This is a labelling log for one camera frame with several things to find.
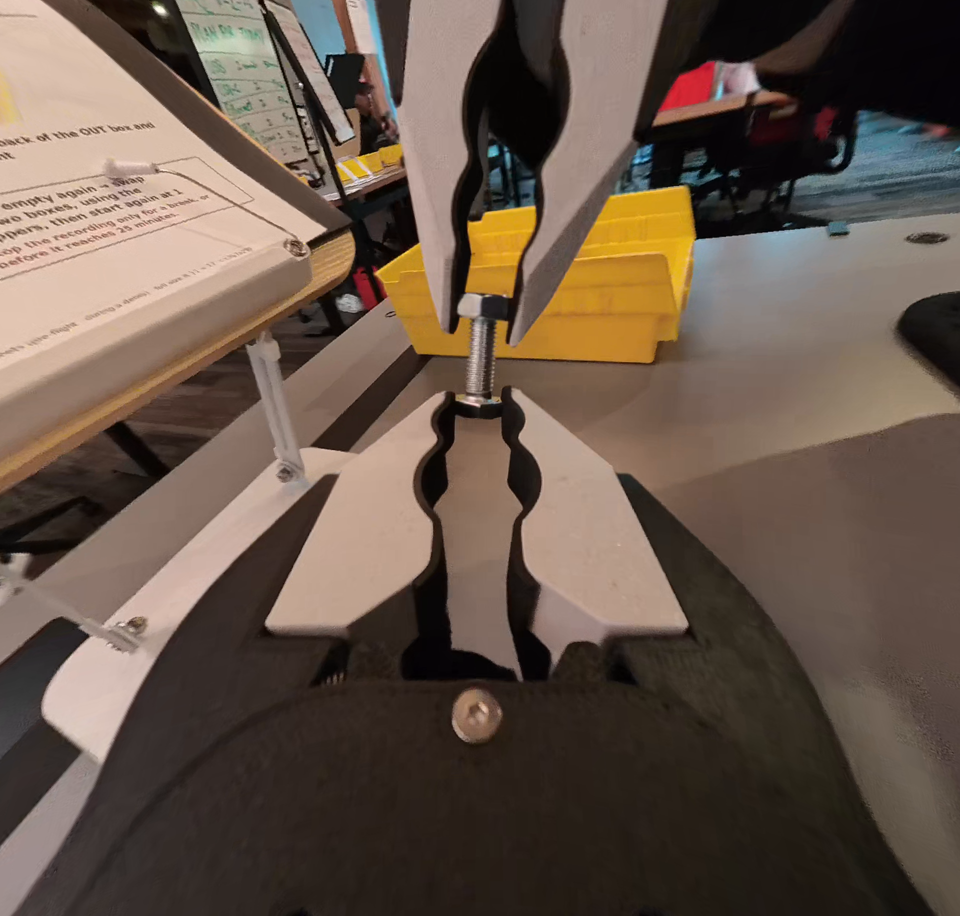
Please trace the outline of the black framed easel board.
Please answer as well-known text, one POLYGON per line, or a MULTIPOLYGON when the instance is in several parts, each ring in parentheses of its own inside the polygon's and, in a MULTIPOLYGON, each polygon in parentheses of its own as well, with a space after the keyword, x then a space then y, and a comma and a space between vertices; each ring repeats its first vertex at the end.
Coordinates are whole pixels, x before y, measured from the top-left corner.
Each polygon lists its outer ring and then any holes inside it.
POLYGON ((273 42, 302 85, 305 106, 314 123, 315 136, 328 167, 328 176, 336 188, 339 205, 348 207, 349 198, 333 148, 357 142, 358 133, 294 11, 275 0, 259 0, 259 4, 273 42))

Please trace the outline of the black elbow rest pad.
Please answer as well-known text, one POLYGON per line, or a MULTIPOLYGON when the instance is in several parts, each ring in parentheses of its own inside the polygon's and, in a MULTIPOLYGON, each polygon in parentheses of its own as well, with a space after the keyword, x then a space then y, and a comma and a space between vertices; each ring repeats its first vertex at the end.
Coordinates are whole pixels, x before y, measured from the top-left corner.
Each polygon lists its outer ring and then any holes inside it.
POLYGON ((959 389, 958 291, 914 301, 900 315, 895 330, 914 355, 959 389))

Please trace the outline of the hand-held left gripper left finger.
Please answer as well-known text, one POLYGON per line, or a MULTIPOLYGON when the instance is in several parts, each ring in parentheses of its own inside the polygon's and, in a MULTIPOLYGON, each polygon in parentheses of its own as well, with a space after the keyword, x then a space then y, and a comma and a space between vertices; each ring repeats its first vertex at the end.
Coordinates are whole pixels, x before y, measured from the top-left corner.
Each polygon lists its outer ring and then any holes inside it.
POLYGON ((343 465, 266 628, 277 637, 414 639, 415 586, 438 568, 451 394, 434 394, 343 465))

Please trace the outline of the printed instruction sheet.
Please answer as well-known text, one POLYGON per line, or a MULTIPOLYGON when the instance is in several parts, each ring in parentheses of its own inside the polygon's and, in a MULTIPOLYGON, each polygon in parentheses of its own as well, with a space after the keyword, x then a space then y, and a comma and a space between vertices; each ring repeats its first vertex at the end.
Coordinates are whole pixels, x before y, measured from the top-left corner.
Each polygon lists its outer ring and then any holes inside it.
POLYGON ((46 0, 2 0, 2 387, 204 307, 299 294, 327 227, 46 0))

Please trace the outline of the wooden top desk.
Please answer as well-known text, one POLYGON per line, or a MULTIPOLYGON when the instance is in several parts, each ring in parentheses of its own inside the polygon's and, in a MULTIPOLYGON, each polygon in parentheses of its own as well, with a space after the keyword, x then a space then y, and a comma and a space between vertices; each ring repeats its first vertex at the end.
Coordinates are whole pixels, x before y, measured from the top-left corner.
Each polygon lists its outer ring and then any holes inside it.
POLYGON ((719 100, 677 106, 660 111, 643 137, 643 145, 699 138, 714 123, 752 108, 783 108, 797 103, 789 94, 760 90, 750 94, 729 95, 719 100))

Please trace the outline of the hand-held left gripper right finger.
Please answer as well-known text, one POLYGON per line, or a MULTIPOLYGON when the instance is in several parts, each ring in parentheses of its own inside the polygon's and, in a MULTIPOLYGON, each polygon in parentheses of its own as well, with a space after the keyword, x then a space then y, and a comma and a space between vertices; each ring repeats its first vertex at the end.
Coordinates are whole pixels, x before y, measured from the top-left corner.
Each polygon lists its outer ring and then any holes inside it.
POLYGON ((516 387, 502 393, 517 654, 687 634, 688 618, 612 465, 516 387))

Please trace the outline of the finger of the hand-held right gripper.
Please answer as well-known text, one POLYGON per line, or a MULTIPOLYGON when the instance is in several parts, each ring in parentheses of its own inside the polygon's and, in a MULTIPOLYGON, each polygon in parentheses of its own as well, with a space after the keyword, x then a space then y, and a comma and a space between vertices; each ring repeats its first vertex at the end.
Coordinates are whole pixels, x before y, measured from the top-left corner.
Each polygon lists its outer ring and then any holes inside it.
POLYGON ((407 181, 438 324, 459 324, 470 268, 467 220, 480 184, 473 83, 502 0, 409 0, 397 106, 407 181))
POLYGON ((633 134, 669 0, 563 0, 565 110, 537 170, 536 226, 517 276, 509 345, 553 299, 634 150, 633 134))

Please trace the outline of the person's right hand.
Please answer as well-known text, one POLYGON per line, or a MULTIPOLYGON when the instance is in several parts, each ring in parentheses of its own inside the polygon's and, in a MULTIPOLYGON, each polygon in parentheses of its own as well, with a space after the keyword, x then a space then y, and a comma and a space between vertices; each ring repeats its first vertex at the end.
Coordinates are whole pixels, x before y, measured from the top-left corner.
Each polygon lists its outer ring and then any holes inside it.
POLYGON ((828 0, 750 62, 777 92, 958 129, 959 0, 828 0))

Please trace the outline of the whiteboard with green writing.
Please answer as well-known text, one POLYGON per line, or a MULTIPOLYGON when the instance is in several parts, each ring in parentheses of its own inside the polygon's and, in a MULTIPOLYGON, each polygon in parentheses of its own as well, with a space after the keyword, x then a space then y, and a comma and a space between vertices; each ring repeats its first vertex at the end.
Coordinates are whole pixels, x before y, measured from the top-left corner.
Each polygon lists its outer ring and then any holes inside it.
POLYGON ((258 0, 173 0, 223 113, 283 166, 308 164, 301 120, 258 0))

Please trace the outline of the red office chair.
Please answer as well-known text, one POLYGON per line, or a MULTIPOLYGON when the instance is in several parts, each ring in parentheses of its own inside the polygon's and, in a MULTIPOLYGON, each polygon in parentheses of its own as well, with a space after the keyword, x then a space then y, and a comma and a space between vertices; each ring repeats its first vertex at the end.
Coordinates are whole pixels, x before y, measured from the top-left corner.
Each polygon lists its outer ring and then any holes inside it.
POLYGON ((858 112, 800 104, 768 108, 751 119, 747 142, 759 165, 782 181, 837 175, 852 163, 858 141, 858 112))

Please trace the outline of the steel hex bolt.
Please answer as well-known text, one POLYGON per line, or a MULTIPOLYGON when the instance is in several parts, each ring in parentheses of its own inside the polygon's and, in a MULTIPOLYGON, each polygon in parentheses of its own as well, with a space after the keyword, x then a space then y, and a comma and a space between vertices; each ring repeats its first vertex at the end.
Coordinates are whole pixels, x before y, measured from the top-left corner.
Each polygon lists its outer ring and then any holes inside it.
POLYGON ((463 394, 494 397, 498 325, 509 321, 510 302, 508 297, 476 293, 460 299, 458 316, 469 322, 463 394))

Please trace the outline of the white stand with instruction sheet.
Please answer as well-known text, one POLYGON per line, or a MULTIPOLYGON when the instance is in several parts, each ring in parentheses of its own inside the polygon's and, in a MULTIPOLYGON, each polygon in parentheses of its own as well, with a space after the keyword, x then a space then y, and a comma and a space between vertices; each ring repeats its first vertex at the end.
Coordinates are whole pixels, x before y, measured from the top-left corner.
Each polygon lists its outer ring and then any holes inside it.
MULTIPOLYGON (((309 245, 309 262, 311 270, 309 245)), ((263 381, 267 393, 278 391, 266 381, 278 379, 277 359, 271 354, 263 359, 264 349, 270 353, 273 341, 259 333, 276 319, 268 312, 299 308, 295 298, 306 295, 308 284, 298 294, 283 298, 256 311, 241 312, 237 288, 205 301, 202 308, 173 314, 155 323, 147 322, 147 313, 139 319, 126 317, 121 330, 130 330, 122 338, 109 340, 99 332, 93 342, 102 343, 72 348, 79 359, 70 364, 48 364, 49 372, 39 378, 20 378, 11 389, 2 387, 2 469, 11 477, 21 468, 24 474, 42 468, 42 455, 60 455, 55 447, 71 439, 84 442, 85 430, 101 430, 94 416, 108 415, 139 397, 141 384, 154 376, 170 379, 179 374, 178 366, 186 364, 190 355, 207 349, 221 348, 221 337, 235 336, 237 343, 259 335, 250 357, 258 382, 263 381)), ((80 592, 60 594, 49 584, 43 586, 43 597, 52 598, 56 614, 76 622, 90 638, 78 648, 78 655, 68 658, 48 684, 42 702, 44 720, 69 741, 71 748, 102 764, 114 743, 120 726, 135 696, 146 681, 153 664, 159 661, 162 649, 172 639, 186 614, 242 550, 306 493, 311 483, 310 466, 319 450, 307 450, 306 474, 298 442, 290 427, 289 417, 275 429, 275 406, 267 410, 271 420, 271 442, 275 455, 272 466, 264 469, 243 490, 229 490, 234 497, 194 505, 188 499, 185 521, 186 543, 177 545, 178 552, 164 556, 162 568, 153 570, 147 582, 137 584, 136 593, 123 606, 111 610, 106 622, 94 624, 85 610, 93 604, 80 592)))

